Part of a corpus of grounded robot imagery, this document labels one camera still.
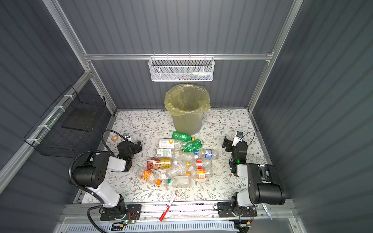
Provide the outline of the clear bottle blue label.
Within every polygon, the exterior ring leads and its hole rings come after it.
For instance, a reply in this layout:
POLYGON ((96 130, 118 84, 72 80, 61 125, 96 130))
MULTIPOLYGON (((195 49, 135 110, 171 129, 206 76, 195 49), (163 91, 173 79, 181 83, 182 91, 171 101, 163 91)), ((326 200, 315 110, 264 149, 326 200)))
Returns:
POLYGON ((204 159, 209 159, 209 160, 216 160, 219 158, 218 151, 212 150, 212 149, 195 150, 194 155, 198 156, 199 158, 204 158, 204 159))

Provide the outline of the red yellow label bottle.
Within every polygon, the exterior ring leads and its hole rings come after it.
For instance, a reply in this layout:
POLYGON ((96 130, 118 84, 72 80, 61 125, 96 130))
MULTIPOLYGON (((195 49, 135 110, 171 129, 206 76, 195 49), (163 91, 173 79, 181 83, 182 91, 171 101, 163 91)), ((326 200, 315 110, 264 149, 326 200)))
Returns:
POLYGON ((170 158, 150 158, 147 160, 147 170, 166 170, 171 167, 170 158))

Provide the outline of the crushed bottle orange label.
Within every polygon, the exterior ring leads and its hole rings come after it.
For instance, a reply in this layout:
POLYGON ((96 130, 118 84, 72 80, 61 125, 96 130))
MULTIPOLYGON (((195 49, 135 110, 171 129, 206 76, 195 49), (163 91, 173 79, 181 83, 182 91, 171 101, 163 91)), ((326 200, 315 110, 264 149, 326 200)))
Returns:
POLYGON ((141 173, 141 179, 145 180, 148 183, 155 184, 157 186, 160 186, 162 184, 161 176, 149 170, 144 170, 141 173))

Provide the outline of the clear bottle green white label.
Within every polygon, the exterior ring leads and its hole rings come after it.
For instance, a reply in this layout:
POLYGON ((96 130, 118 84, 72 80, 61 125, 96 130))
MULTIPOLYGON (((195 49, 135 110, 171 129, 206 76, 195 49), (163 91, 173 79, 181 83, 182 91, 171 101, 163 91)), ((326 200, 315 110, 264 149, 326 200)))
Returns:
POLYGON ((179 155, 179 150, 176 149, 157 149, 155 156, 158 158, 172 158, 179 155))

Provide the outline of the white bottle yellow V label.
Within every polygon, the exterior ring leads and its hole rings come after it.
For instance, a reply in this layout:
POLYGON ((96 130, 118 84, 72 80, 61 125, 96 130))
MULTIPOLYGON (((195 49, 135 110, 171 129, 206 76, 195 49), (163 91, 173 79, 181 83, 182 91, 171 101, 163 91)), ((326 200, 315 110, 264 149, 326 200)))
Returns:
POLYGON ((159 140, 158 147, 160 149, 177 149, 180 150, 186 145, 186 142, 181 140, 171 139, 171 138, 164 138, 159 140))

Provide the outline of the clear bottle orange label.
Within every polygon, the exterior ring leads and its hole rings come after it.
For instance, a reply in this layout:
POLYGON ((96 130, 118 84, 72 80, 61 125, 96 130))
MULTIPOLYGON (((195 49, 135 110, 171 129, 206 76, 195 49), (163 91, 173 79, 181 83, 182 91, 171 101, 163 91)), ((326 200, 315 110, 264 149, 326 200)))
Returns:
POLYGON ((189 176, 192 179, 202 180, 211 178, 213 176, 213 172, 210 169, 199 168, 186 171, 185 175, 189 176))

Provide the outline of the clear bottle red label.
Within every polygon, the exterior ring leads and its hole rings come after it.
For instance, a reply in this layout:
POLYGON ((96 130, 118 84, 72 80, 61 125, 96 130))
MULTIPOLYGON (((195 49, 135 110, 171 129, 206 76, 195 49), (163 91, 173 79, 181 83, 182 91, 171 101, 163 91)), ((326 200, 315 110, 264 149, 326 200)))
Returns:
POLYGON ((189 160, 186 162, 186 164, 189 166, 189 167, 195 167, 197 169, 205 169, 205 168, 211 168, 212 167, 212 162, 208 159, 202 159, 202 158, 198 158, 198 159, 192 159, 192 160, 189 160))

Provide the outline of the clear crushed bottle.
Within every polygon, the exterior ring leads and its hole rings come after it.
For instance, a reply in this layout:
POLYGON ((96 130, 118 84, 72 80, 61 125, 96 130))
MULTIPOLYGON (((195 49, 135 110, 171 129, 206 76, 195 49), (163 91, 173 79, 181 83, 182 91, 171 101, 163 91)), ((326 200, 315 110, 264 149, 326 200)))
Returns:
POLYGON ((192 152, 184 152, 181 150, 177 150, 175 154, 173 155, 173 159, 176 161, 182 161, 182 162, 189 162, 194 163, 196 162, 196 159, 198 159, 198 155, 195 155, 192 152))

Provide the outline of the clear square bottle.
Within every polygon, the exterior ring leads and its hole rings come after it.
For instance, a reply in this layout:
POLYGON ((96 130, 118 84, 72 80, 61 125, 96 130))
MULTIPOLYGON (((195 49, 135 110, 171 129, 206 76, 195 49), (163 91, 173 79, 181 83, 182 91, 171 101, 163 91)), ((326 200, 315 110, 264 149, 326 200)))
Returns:
POLYGON ((165 179, 161 183, 163 186, 172 186, 174 188, 190 187, 190 177, 186 175, 175 176, 170 179, 165 179))

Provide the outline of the clear bottle white cap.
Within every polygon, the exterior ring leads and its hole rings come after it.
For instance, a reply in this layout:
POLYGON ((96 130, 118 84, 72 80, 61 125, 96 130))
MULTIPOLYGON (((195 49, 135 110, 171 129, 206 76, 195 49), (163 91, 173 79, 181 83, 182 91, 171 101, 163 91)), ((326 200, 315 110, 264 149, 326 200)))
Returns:
POLYGON ((173 167, 166 169, 165 172, 161 172, 160 178, 161 179, 172 179, 178 175, 185 175, 185 173, 189 170, 188 163, 180 163, 174 165, 173 167))

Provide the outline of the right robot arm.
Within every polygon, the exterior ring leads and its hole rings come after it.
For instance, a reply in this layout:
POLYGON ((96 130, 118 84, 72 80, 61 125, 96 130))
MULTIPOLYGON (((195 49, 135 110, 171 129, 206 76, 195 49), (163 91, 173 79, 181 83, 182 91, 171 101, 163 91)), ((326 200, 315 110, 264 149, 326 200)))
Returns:
POLYGON ((283 205, 286 194, 276 166, 247 163, 248 143, 224 138, 222 148, 231 153, 229 167, 236 177, 246 178, 247 187, 232 195, 231 201, 218 203, 220 217, 256 216, 258 205, 283 205))

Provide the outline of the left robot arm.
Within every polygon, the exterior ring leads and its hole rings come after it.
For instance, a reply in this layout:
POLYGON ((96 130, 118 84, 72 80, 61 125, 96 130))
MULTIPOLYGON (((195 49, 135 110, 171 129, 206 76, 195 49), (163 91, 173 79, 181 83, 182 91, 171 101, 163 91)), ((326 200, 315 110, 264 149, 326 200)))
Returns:
POLYGON ((130 216, 124 197, 105 180, 106 172, 128 172, 134 155, 142 151, 140 141, 122 141, 118 156, 109 151, 87 151, 73 159, 69 168, 70 183, 92 195, 101 205, 102 220, 122 220, 130 216))

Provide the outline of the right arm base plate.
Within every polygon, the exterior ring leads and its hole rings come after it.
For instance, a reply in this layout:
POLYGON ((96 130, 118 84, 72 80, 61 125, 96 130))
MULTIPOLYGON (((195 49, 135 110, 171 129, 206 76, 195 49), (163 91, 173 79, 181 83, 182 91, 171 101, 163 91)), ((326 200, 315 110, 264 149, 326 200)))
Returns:
POLYGON ((257 217, 257 211, 252 207, 232 206, 231 202, 218 202, 217 211, 220 218, 229 217, 246 217, 254 218, 257 217))

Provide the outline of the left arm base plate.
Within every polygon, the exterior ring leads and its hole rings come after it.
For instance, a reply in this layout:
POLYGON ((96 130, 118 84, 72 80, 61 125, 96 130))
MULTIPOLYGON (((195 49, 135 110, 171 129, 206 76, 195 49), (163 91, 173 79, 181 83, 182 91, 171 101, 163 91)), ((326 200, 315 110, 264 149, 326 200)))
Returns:
POLYGON ((123 207, 113 207, 100 209, 101 221, 136 221, 140 218, 142 205, 129 204, 123 207))

